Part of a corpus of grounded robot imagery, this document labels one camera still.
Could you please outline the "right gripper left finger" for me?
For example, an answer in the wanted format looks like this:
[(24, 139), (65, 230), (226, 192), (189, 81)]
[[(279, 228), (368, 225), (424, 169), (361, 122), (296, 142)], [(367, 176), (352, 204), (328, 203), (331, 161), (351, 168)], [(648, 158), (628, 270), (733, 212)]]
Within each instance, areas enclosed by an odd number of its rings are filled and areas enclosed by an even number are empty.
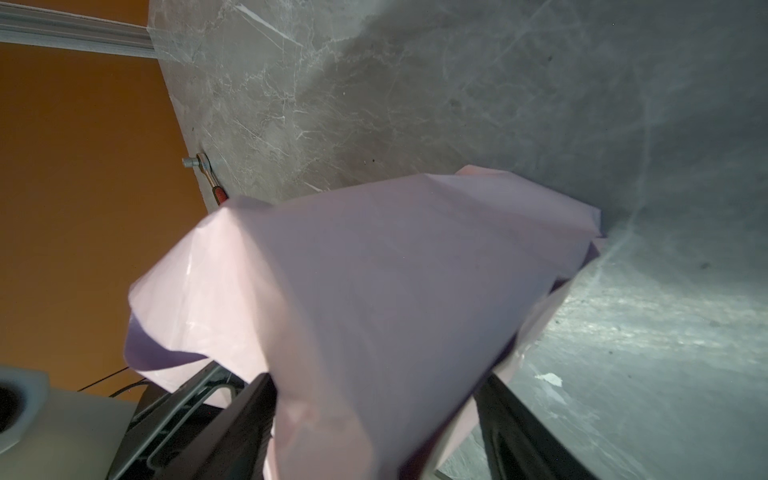
[(272, 377), (259, 375), (156, 477), (263, 479), (276, 402)]

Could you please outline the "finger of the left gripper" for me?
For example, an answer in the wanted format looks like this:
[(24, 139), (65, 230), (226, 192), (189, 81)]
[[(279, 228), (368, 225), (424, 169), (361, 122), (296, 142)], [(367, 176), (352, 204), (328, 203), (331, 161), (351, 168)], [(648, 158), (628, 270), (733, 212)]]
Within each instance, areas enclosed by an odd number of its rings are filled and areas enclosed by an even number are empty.
[(107, 473), (109, 479), (152, 479), (222, 411), (206, 402), (217, 393), (233, 399), (245, 382), (212, 362), (179, 389), (136, 413)]

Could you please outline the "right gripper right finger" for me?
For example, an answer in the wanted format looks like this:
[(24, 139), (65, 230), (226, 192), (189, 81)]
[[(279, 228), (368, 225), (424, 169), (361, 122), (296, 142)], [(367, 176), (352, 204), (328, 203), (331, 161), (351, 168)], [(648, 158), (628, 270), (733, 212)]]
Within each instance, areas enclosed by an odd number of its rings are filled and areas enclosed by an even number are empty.
[(596, 479), (498, 376), (478, 388), (476, 406), (493, 480)]

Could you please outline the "pink wrapping paper sheet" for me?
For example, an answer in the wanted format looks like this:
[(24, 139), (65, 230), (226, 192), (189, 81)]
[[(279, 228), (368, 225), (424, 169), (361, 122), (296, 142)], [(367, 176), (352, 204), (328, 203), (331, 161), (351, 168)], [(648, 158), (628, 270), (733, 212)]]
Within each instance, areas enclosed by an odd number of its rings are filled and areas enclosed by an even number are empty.
[(132, 285), (125, 360), (171, 391), (210, 361), (269, 374), (279, 479), (394, 479), (463, 440), (602, 239), (596, 207), (473, 165), (234, 197)]

